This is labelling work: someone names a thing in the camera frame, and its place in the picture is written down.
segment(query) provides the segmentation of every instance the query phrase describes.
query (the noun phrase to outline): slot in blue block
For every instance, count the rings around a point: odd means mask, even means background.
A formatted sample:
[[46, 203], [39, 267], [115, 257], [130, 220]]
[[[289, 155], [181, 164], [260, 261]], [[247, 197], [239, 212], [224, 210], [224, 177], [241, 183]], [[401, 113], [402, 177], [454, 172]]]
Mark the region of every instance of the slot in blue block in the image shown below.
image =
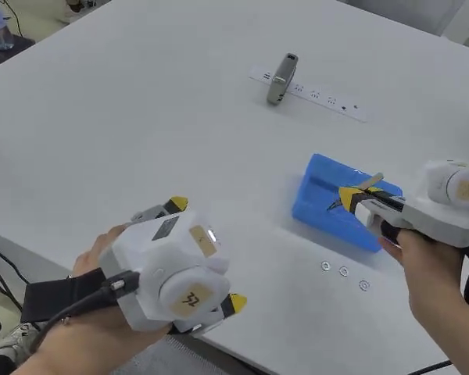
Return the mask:
[[[328, 206], [338, 199], [338, 187], [358, 185], [369, 177], [370, 174], [314, 154], [292, 207], [292, 216], [369, 252], [378, 252], [381, 246], [377, 238], [354, 215], [343, 207], [327, 211]], [[375, 186], [394, 195], [403, 195], [399, 187], [385, 181]]]

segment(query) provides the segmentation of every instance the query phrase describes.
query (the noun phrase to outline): white plastic housing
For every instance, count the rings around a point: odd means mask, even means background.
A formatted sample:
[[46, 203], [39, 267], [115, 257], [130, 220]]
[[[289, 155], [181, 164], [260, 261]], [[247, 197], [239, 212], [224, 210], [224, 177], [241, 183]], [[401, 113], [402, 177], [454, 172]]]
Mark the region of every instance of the white plastic housing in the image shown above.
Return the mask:
[[188, 210], [128, 227], [104, 251], [102, 271], [111, 277], [138, 271], [139, 289], [118, 300], [134, 330], [175, 320], [201, 320], [229, 292], [225, 250], [205, 218]]

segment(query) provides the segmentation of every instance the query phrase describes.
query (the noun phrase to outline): wrist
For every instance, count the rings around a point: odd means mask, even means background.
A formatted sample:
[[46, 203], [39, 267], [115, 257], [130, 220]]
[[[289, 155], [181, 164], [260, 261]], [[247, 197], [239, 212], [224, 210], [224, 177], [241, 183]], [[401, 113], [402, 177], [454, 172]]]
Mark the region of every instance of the wrist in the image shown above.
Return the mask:
[[410, 308], [415, 319], [426, 326], [444, 313], [458, 313], [469, 306], [459, 289], [440, 290], [426, 295], [410, 294]]

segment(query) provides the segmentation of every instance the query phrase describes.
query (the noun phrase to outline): finger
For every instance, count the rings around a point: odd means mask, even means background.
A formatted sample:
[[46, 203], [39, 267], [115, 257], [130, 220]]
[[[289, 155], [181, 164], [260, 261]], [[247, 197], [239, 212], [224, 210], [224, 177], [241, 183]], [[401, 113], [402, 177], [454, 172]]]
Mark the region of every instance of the finger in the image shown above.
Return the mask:
[[108, 239], [109, 241], [114, 241], [118, 236], [122, 234], [122, 232], [125, 230], [126, 226], [125, 225], [117, 225], [116, 227], [111, 228], [108, 231]]
[[382, 248], [386, 250], [386, 252], [394, 258], [396, 261], [398, 261], [399, 264], [403, 265], [403, 253], [401, 252], [401, 248], [398, 246], [392, 244], [388, 240], [386, 240], [383, 237], [380, 237], [378, 239], [379, 244], [381, 244]]
[[90, 251], [91, 259], [98, 259], [101, 253], [125, 230], [124, 225], [118, 225], [111, 228], [108, 233], [101, 234], [95, 240], [94, 246]]
[[396, 240], [398, 241], [399, 246], [403, 248], [403, 250], [410, 250], [411, 248], [427, 246], [428, 244], [426, 240], [414, 230], [401, 230]]

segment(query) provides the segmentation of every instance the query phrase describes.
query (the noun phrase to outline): black strap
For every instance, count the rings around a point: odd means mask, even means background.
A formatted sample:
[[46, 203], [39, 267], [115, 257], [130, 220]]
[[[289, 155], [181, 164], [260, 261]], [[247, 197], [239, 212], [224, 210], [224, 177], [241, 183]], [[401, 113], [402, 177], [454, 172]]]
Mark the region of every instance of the black strap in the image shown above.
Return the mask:
[[[98, 268], [79, 277], [27, 285], [21, 323], [49, 320], [61, 310], [97, 291], [105, 280], [104, 273]], [[87, 306], [80, 314], [112, 305], [116, 305], [116, 302], [100, 301], [96, 305]]]

